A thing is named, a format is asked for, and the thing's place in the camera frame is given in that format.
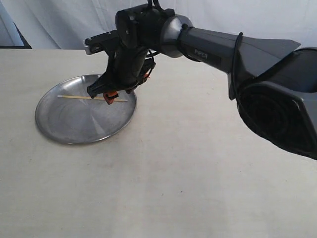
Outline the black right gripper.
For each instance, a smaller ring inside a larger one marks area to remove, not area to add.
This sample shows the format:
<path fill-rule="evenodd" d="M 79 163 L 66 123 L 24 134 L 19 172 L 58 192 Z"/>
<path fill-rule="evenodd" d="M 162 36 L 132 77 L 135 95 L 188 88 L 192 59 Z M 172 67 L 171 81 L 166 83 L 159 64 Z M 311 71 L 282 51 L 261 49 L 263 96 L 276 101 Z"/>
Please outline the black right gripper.
<path fill-rule="evenodd" d="M 119 46 L 110 55 L 106 71 L 87 87 L 88 95 L 95 98 L 103 94 L 110 105 L 118 97 L 119 91 L 130 93 L 146 82 L 156 65 L 153 58 L 147 58 L 148 51 L 144 47 L 128 49 Z"/>

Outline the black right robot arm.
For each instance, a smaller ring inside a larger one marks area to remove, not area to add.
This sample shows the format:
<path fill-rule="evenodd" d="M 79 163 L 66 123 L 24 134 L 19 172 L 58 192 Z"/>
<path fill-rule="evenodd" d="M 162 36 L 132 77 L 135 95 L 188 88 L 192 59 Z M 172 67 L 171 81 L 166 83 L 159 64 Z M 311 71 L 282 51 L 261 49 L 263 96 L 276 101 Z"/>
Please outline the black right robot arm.
<path fill-rule="evenodd" d="M 173 9 L 143 4 L 120 10 L 116 29 L 85 41 L 88 54 L 104 51 L 106 71 L 87 88 L 108 101 L 146 82 L 154 56 L 184 56 L 228 76 L 245 125 L 275 146 L 317 157 L 317 50 L 284 39 L 257 39 L 196 28 Z"/>

